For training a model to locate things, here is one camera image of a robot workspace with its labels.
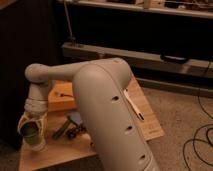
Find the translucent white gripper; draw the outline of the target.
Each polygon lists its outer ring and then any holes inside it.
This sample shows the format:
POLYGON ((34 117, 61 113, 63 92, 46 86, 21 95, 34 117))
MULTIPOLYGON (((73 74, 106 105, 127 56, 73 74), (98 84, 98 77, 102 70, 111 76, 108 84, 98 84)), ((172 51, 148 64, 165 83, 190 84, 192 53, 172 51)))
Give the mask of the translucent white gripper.
POLYGON ((45 147, 44 132, 46 123, 46 113, 43 115, 32 115, 24 112, 21 116, 17 131, 22 136, 24 143, 32 151, 40 151, 45 147))

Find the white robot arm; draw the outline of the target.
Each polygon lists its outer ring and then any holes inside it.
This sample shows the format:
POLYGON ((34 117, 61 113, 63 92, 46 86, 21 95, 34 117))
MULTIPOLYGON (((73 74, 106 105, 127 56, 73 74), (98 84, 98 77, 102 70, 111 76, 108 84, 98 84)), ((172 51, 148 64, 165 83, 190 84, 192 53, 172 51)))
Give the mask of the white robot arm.
POLYGON ((17 131, 35 151, 45 145, 48 95, 54 80, 70 81, 77 109, 106 171, 160 171, 125 96, 132 77, 121 58, 47 66, 31 64, 28 98, 17 131))

